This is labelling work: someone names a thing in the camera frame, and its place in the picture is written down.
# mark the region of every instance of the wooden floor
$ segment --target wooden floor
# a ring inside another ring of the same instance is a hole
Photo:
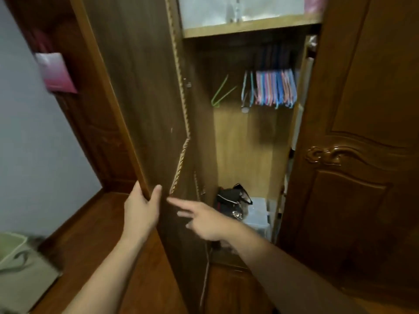
[[[127,195],[107,193],[48,248],[47,257],[63,276],[35,307],[33,314],[61,313],[119,239]],[[206,314],[270,314],[272,304],[246,272],[212,266]],[[395,306],[356,300],[371,314],[419,314]],[[142,249],[120,313],[186,314],[186,309],[156,231]]]

